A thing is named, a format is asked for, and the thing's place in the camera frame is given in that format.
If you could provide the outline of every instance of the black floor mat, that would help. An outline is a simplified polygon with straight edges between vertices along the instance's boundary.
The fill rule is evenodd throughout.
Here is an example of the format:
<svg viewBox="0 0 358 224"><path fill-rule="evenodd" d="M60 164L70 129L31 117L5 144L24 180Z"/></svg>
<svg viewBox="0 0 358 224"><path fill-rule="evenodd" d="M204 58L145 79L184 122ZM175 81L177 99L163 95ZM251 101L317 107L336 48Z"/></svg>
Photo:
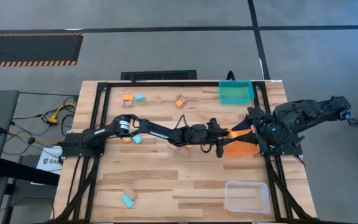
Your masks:
<svg viewBox="0 0 358 224"><path fill-rule="evenodd" d="M121 80L196 80L196 70L121 72Z"/></svg>
<svg viewBox="0 0 358 224"><path fill-rule="evenodd" d="M0 34L0 67L75 65L84 34Z"/></svg>

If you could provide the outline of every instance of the orange striped tape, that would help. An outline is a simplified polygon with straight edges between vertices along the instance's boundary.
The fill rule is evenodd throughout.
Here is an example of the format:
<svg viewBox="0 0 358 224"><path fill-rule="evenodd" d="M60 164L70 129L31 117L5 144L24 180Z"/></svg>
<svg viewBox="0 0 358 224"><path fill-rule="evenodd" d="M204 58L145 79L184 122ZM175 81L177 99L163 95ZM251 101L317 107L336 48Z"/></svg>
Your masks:
<svg viewBox="0 0 358 224"><path fill-rule="evenodd" d="M44 67L44 66L71 66L77 61L36 61L36 62L0 62L0 67Z"/></svg>
<svg viewBox="0 0 358 224"><path fill-rule="evenodd" d="M69 36L69 35L81 35L84 33L64 33L64 34L0 34L0 37L35 37L35 36Z"/></svg>

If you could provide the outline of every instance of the wooden table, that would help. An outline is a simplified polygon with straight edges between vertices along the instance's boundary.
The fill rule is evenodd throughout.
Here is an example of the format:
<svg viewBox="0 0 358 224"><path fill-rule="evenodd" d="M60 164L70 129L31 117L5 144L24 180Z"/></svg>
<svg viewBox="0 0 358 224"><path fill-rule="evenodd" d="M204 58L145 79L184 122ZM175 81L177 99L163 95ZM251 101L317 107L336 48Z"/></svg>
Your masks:
<svg viewBox="0 0 358 224"><path fill-rule="evenodd" d="M73 122L73 131L81 132L90 125L97 81L83 82ZM271 109L287 101L282 82L266 81ZM143 94L145 103L123 108L124 94ZM182 94L187 104L175 107L176 95ZM223 128L231 128L245 118L249 105L222 105L216 86L194 87L113 87L109 99L107 123L120 114L136 114L152 122L174 128L179 117L186 115L189 125L205 124L216 118ZM250 222L274 221L270 213L229 212L225 206L225 183L229 180L267 182L262 156L216 158L199 146L179 154L167 146L166 140L142 135L142 144L125 143L122 139L107 141L101 158L94 196L91 222ZM316 216L305 168L293 156L282 156L289 191L307 213ZM66 206L76 158L64 161L55 198L56 214ZM77 190L81 166L77 170L73 193ZM133 208L121 200L123 186L129 184L137 192ZM278 190L282 216L282 195ZM85 214L81 205L80 218Z"/></svg>

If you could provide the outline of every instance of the gray floor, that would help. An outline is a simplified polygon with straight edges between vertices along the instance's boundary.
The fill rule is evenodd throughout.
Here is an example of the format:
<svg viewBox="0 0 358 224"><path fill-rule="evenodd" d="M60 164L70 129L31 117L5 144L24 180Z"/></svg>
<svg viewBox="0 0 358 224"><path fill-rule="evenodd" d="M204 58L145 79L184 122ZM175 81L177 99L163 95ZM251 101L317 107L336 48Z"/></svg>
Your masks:
<svg viewBox="0 0 358 224"><path fill-rule="evenodd" d="M358 0L254 2L260 26L358 25ZM251 24L245 0L0 0L0 29ZM278 30L262 31L261 36L270 77L284 81L289 100L344 95L358 115L358 30ZM76 66L0 68L0 89L78 94L83 80L177 69L197 69L199 79L223 78L228 70L237 78L262 78L252 31L86 34ZM64 99L21 95L16 116L55 108ZM34 132L45 128L40 121L19 124ZM358 128L324 123L304 134L306 171L318 216L358 223ZM46 141L60 138L59 129L42 136ZM13 141L5 150L23 147ZM49 213L47 205L15 208L12 223L41 222Z"/></svg>

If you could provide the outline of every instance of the teal bin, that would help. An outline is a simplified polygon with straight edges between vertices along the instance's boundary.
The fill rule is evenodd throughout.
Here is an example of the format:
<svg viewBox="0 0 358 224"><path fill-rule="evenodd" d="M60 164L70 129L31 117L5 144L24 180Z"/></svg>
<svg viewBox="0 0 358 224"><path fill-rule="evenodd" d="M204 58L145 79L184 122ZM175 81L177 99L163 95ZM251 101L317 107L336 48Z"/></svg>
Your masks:
<svg viewBox="0 0 358 224"><path fill-rule="evenodd" d="M219 81L219 99L222 104L248 104L254 100L252 82L249 80Z"/></svg>

